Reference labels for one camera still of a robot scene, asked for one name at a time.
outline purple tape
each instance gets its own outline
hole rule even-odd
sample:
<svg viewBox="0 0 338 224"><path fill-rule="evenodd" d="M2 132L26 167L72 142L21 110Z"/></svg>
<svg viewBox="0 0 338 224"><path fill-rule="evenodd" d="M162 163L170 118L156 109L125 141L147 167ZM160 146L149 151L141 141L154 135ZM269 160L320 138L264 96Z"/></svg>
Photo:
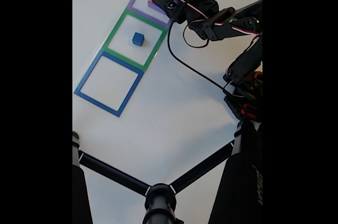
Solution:
<svg viewBox="0 0 338 224"><path fill-rule="evenodd" d="M137 14L139 14L139 15L141 15L141 16L143 16L143 17L145 17L145 18L147 18L147 19L149 19L149 20L151 20L151 21L153 21L153 22L161 25L161 26L164 26L167 29L169 28L169 26L171 24L171 20L169 20L168 23L165 23L165 22L162 22L162 21L160 21L160 20L158 20L158 19L156 19L156 18L154 18L154 17L152 17L152 16L150 16L150 15L148 15L148 14L146 14L146 13L144 13L144 12L138 10L138 9L136 9L136 8L133 8L134 2L135 2L135 0L130 0L129 3L128 3L128 5L127 5L127 9L129 9L129 10L131 10L131 11L133 11L133 12L135 12L135 13L137 13Z"/></svg>
<svg viewBox="0 0 338 224"><path fill-rule="evenodd" d="M148 7L150 7L153 10L158 11L161 14L165 14L165 11L163 11L162 9L160 9L158 6L156 6L153 2L148 1Z"/></svg>

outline small cube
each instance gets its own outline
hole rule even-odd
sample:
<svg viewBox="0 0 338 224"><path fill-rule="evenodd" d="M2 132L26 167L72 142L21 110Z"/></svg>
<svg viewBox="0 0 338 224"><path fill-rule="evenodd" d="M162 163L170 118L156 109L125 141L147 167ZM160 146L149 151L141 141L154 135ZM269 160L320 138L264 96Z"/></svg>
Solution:
<svg viewBox="0 0 338 224"><path fill-rule="evenodd" d="M135 32L134 37L133 37L133 44L142 46L144 41L144 35Z"/></svg>

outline green square outline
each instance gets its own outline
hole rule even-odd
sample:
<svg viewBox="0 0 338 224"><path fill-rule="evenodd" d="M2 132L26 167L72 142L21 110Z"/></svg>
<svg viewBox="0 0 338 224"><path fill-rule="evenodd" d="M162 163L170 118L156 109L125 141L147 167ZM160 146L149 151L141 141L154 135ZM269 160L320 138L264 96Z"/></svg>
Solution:
<svg viewBox="0 0 338 224"><path fill-rule="evenodd" d="M147 23L147 24L149 24L149 25L151 25L151 26L153 26L153 27L155 27L155 28L157 28L157 29L159 29L159 30L162 31L161 36L157 40L157 42L156 42L153 50L151 51L151 53L150 53L150 55L149 55L149 57L148 57L148 59L147 59L147 61L145 62L144 65L136 63L135 61L133 61L133 60L131 60L131 59L123 56L122 54L120 54L120 53L118 53L116 51L113 51L110 48L108 48L108 45L110 44L111 40L113 39L114 35L116 34L116 32L118 31L118 29L120 28L122 22L124 21L124 19L126 18L127 15L130 15L130 16L132 16L134 18L137 18L138 20L143 21L143 22L145 22L145 23ZM131 64L132 66L135 66L136 68L142 70L143 72L145 72L148 69L150 63L152 62L152 60L153 60L153 58L154 58L154 56L155 56L158 48L162 44L165 36L167 35L167 32L168 32L168 30L165 27L163 27L163 26L161 26L161 25L159 25L159 24L157 24L155 22L152 22L151 20L149 20L149 19L147 19L147 18L145 18L145 17L143 17L143 16L141 16L139 14L134 13L134 12L130 11L129 9L125 9L123 11L122 15L120 16L120 18L118 19L116 25L114 26L113 30L109 34L108 38L106 39L105 43L103 44L102 49L104 51L108 52L110 55L113 55L113 56L115 56L115 57L117 57L117 58L119 58L119 59L121 59L121 60L123 60L123 61L125 61L125 62L127 62L129 64Z"/></svg>

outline blue tape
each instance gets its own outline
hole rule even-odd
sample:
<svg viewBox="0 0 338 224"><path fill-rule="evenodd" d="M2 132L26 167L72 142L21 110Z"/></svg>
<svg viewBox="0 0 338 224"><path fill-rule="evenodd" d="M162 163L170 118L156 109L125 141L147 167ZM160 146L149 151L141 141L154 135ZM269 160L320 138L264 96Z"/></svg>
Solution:
<svg viewBox="0 0 338 224"><path fill-rule="evenodd" d="M100 60L101 57L106 57L107 59L110 59L118 64L120 64L121 66L125 67L125 68L128 68L129 70L135 72L138 74L136 80L134 81L132 87L130 88L128 94L126 95L125 99L123 100L121 106L119 107L118 110L114 110L102 103L100 103L99 101L96 101L95 99L87 96L86 94L82 93L81 92L81 89L83 87L83 85L86 83L87 79L89 78L91 72L93 71L94 67L96 66L97 62ZM133 92L135 91L138 83L140 82L142 76L143 76L143 72L132 66L131 64L128 64L127 62L113 56L113 55L110 55L109 53L105 52L104 50L100 50L99 53L96 55L96 57L94 58L92 64L90 65L90 67L88 68L87 72L84 74L82 80L80 81L78 87L76 88L76 90L74 91L74 94L76 94L77 96L91 102L92 104L104 109L105 111L109 112L109 113L112 113L113 115L119 117L122 113L122 111L124 110L124 108L126 107L129 99L131 98L131 96L133 95Z"/></svg>

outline tripod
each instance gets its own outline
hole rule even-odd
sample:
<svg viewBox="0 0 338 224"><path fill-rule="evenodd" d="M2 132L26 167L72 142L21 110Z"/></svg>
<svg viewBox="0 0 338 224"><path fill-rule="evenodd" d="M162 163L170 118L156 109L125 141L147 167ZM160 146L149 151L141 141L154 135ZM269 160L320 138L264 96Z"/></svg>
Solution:
<svg viewBox="0 0 338 224"><path fill-rule="evenodd" d="M253 124L245 118L238 124L234 136L236 139L171 184L160 183L150 186L83 151L79 151L79 136L73 132L73 224L92 223L85 176L80 164L145 196L146 214L143 224L184 224L174 214L175 195L226 159L228 161L224 168L209 224L224 223L225 220L230 224L253 223L253 219L255 223L261 223L262 124L256 131Z"/></svg>

